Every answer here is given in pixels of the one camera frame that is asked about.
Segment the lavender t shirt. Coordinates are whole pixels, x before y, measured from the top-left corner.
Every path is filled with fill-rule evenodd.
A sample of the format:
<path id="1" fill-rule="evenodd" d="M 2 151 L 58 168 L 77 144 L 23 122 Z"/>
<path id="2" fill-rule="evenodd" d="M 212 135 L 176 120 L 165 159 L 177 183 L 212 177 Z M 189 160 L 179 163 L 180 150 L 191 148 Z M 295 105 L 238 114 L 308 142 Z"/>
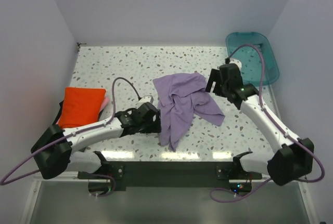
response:
<path id="1" fill-rule="evenodd" d="M 175 151 L 187 133 L 194 115 L 221 126 L 225 115 L 206 92 L 206 78 L 200 73 L 177 73 L 153 80 L 161 118 L 159 141 Z"/>

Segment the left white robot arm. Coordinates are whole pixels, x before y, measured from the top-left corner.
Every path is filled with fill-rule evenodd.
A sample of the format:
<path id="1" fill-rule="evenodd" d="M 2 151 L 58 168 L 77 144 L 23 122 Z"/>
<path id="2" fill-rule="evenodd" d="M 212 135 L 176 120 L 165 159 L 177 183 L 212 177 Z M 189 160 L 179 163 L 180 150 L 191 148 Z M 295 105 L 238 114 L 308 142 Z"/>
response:
<path id="1" fill-rule="evenodd" d="M 138 108 L 119 111 L 93 124 L 61 129 L 52 125 L 31 148 L 34 160 L 44 179 L 53 179 L 65 171 L 87 172 L 103 178 L 108 172 L 107 160 L 100 153 L 81 150 L 107 139 L 161 132 L 160 110 L 145 102 Z"/>

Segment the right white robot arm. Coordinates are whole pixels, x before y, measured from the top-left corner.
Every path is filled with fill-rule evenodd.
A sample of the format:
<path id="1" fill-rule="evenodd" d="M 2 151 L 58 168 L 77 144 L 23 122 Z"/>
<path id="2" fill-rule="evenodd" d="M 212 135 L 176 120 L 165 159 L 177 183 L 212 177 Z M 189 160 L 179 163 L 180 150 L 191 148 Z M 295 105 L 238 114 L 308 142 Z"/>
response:
<path id="1" fill-rule="evenodd" d="M 301 139 L 272 112 L 252 84 L 244 84 L 234 63 L 212 69 L 206 92 L 225 97 L 256 125 L 273 151 L 269 154 L 244 152 L 233 158 L 232 173 L 243 179 L 250 172 L 269 175 L 279 186 L 306 176 L 312 171 L 314 144 Z"/>

